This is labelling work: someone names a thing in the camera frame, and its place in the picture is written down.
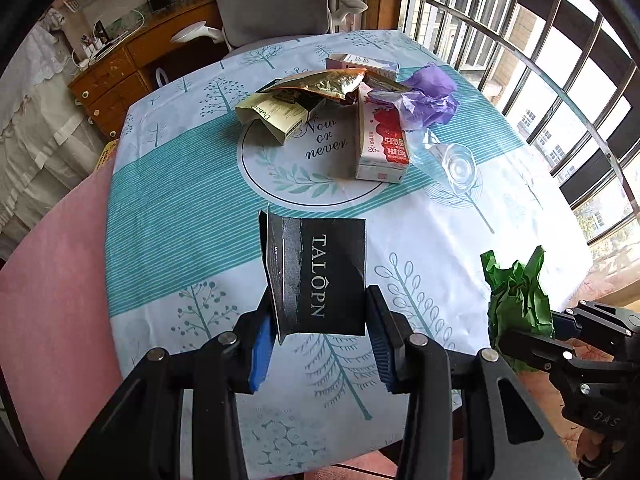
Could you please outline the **green paper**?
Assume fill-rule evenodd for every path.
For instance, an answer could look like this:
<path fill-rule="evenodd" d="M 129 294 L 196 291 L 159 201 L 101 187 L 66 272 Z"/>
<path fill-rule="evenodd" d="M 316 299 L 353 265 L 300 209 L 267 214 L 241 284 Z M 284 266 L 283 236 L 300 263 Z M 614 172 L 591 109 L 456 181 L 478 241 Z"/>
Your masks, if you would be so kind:
<path fill-rule="evenodd" d="M 507 269 L 498 266 L 492 250 L 481 254 L 480 262 L 490 288 L 487 313 L 490 346 L 514 372 L 532 372 L 533 367 L 506 354 L 501 338 L 508 330 L 550 338 L 555 336 L 550 301 L 540 284 L 544 248 L 537 246 L 526 264 L 514 261 Z"/>

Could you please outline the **black Talopn packet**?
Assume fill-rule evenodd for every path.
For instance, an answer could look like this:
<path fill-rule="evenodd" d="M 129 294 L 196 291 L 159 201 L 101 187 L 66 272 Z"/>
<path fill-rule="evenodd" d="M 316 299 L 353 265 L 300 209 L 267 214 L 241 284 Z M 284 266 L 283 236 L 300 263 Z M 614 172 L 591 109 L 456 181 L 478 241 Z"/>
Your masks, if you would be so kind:
<path fill-rule="evenodd" d="M 356 218 L 258 216 L 278 339 L 366 331 L 367 225 Z"/>

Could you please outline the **clear plastic cup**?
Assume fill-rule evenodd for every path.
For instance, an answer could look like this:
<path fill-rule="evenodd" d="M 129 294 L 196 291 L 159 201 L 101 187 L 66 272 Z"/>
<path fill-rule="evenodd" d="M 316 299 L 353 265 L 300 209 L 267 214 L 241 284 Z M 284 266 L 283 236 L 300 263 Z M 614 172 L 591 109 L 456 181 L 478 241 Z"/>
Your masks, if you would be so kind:
<path fill-rule="evenodd" d="M 430 129 L 407 133 L 410 162 L 454 195 L 470 192 L 477 180 L 472 152 L 457 143 L 439 140 Z"/>

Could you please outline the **red white milk carton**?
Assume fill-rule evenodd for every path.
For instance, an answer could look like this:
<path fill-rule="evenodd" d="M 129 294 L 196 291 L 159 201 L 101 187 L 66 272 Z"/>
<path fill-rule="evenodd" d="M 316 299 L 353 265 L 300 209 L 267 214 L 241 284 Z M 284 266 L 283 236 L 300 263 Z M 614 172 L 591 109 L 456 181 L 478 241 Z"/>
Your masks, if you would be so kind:
<path fill-rule="evenodd" d="M 393 105 L 374 102 L 371 88 L 358 88 L 358 140 L 355 177 L 358 180 L 399 184 L 410 165 L 405 133 Z"/>

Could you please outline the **purple plastic bag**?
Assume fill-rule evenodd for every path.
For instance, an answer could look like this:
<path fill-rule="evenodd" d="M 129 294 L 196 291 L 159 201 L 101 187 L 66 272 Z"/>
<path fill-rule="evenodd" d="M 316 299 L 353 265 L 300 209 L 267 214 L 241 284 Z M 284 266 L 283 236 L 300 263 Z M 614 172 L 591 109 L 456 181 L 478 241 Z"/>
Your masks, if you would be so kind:
<path fill-rule="evenodd" d="M 437 65 L 425 65 L 401 84 L 406 90 L 374 89 L 368 97 L 375 103 L 395 107 L 402 130 L 423 130 L 431 125 L 446 125 L 456 114 L 459 106 L 459 101 L 454 97 L 457 84 Z"/>

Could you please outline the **white long carton box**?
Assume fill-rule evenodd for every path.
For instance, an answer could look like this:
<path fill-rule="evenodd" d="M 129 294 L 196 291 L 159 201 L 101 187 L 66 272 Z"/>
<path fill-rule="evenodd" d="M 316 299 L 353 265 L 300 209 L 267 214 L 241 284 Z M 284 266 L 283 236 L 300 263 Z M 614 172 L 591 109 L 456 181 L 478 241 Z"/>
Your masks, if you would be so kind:
<path fill-rule="evenodd" d="M 365 68 L 391 80 L 397 79 L 400 70 L 398 63 L 351 53 L 330 54 L 326 57 L 326 68 Z"/>

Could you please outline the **red gold foil snack bag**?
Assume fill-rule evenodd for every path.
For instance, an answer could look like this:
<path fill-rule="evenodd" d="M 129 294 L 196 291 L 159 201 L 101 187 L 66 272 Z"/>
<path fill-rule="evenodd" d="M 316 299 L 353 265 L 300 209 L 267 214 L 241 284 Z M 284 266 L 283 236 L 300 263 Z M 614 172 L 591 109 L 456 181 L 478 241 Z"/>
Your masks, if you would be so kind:
<path fill-rule="evenodd" d="M 328 99 L 340 104 L 356 100 L 360 84 L 367 75 L 365 68 L 329 68 L 287 76 L 260 89 L 285 102 L 302 99 Z"/>

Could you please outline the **olive green tea box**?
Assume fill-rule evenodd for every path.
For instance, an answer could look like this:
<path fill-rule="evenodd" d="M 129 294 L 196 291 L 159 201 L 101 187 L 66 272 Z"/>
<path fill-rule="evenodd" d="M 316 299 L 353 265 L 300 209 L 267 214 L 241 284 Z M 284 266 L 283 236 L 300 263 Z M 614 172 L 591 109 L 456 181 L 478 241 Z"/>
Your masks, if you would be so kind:
<path fill-rule="evenodd" d="M 242 125 L 259 120 L 280 144 L 285 144 L 325 102 L 326 98 L 311 92 L 256 92 L 239 102 L 235 114 Z"/>

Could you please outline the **pink bed cover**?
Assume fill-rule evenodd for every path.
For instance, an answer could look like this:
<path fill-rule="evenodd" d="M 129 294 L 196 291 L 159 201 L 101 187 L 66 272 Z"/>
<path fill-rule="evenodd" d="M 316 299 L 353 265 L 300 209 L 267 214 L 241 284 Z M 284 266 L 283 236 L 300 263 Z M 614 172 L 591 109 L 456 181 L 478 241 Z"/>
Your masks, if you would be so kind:
<path fill-rule="evenodd" d="M 122 381 L 104 270 L 113 166 L 106 162 L 57 203 L 1 271 L 1 368 L 47 479 L 58 478 Z"/>

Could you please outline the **window security grille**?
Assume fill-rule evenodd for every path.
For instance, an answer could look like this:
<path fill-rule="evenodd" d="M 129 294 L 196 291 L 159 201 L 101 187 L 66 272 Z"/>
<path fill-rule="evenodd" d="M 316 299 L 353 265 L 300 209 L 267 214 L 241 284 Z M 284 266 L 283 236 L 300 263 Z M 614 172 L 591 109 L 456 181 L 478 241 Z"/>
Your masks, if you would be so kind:
<path fill-rule="evenodd" d="M 399 29 L 536 148 L 593 249 L 639 239 L 639 64 L 592 0 L 400 0 Z"/>

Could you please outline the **white lace covered furniture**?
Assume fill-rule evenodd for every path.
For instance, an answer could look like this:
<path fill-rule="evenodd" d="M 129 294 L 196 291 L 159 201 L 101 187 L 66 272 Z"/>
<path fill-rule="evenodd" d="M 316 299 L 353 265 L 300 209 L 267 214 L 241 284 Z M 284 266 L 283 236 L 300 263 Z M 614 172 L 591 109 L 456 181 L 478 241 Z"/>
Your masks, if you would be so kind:
<path fill-rule="evenodd" d="M 99 130 L 67 88 L 70 50 L 35 26 L 1 76 L 1 258 L 93 172 Z"/>

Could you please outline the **wooden desk with drawers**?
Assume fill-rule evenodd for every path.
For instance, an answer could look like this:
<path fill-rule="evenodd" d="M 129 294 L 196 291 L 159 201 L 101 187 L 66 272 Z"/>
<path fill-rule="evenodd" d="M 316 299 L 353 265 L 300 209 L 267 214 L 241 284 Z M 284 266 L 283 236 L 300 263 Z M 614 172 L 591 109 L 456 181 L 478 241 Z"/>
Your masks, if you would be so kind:
<path fill-rule="evenodd" d="M 104 138 L 118 138 L 130 105 L 160 88 L 158 70 L 173 81 L 227 55 L 224 44 L 212 44 L 206 38 L 185 44 L 171 40 L 198 22 L 213 28 L 222 25 L 215 0 L 186 0 L 153 14 L 137 32 L 72 80 L 70 92 Z"/>

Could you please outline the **grey office chair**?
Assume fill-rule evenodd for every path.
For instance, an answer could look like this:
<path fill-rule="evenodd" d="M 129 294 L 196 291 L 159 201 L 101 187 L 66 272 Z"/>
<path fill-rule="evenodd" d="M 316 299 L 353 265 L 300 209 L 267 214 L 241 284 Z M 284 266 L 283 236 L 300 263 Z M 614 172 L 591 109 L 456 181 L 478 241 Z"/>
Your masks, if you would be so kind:
<path fill-rule="evenodd" d="M 324 35 L 341 25 L 347 15 L 368 10 L 362 0 L 341 0 L 333 11 L 329 0 L 216 0 L 221 18 L 219 27 L 204 21 L 179 30 L 174 44 L 186 44 L 206 37 L 225 44 L 231 55 L 271 46 L 280 41 Z"/>

